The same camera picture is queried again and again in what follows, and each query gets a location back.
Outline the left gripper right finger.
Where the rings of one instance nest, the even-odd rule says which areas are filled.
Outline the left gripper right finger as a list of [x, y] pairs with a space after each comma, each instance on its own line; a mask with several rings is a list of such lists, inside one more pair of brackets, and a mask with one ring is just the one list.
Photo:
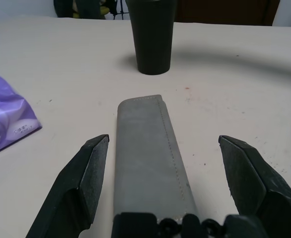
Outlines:
[[254, 215], [270, 238], [291, 238], [291, 188], [256, 148], [221, 135], [228, 186], [241, 215]]

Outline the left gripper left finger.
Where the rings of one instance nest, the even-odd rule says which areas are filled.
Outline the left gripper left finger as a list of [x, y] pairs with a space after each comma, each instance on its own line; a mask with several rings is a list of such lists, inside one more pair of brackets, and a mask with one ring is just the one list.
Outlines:
[[107, 134], [85, 142], [58, 174], [27, 237], [77, 238], [94, 222], [109, 145]]

